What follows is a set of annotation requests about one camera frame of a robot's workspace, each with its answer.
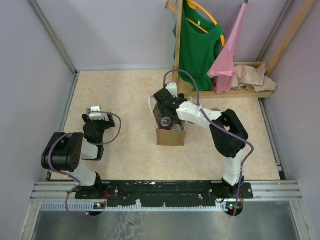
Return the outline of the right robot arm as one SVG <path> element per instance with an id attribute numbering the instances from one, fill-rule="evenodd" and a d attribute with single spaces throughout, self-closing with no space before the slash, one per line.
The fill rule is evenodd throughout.
<path id="1" fill-rule="evenodd" d="M 235 198 L 241 192 L 243 181 L 243 155 L 249 135 L 237 114 L 227 109 L 224 112 L 194 104 L 182 94 L 174 96 L 162 88 L 153 95 L 162 117 L 189 122 L 209 130 L 216 150 L 224 158 L 224 173 L 221 183 L 212 191 L 216 199 Z"/>

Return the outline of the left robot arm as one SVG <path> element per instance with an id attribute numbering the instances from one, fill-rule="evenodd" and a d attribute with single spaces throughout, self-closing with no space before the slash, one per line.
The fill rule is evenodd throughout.
<path id="1" fill-rule="evenodd" d="M 114 128 L 115 115 L 102 111 L 83 114 L 83 132 L 55 132 L 41 156 L 44 169 L 59 173 L 76 182 L 78 198 L 99 198 L 104 186 L 100 175 L 87 168 L 81 160 L 100 161 L 104 155 L 105 131 Z"/>

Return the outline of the purple soda can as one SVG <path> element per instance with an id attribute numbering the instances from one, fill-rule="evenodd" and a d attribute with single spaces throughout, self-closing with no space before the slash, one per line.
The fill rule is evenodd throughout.
<path id="1" fill-rule="evenodd" d="M 159 128 L 161 130 L 171 130 L 172 126 L 172 119 L 168 116 L 163 116 L 159 121 Z"/>

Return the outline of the red soda can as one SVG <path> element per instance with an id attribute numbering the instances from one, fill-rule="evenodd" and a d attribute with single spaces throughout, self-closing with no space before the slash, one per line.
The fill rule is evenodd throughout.
<path id="1" fill-rule="evenodd" d="M 216 111 L 216 112 L 221 112 L 221 110 L 218 109 L 218 108 L 212 108 L 211 110 L 212 110 L 212 111 Z"/>

